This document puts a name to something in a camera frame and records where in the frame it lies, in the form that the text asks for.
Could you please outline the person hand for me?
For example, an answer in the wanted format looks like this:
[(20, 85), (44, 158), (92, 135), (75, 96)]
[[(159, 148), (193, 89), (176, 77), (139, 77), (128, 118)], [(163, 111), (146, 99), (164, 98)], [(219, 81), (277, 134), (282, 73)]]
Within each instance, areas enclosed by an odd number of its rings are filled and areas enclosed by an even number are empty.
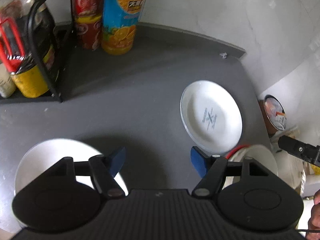
[[(320, 227), (320, 210), (319, 210), (319, 202), (320, 202), (320, 190), (318, 190), (313, 198), (313, 207), (311, 209), (311, 217), (308, 221), (308, 229), (309, 230), (319, 230)], [(319, 239), (319, 232), (318, 233), (307, 233), (306, 239), (309, 240), (318, 240)]]

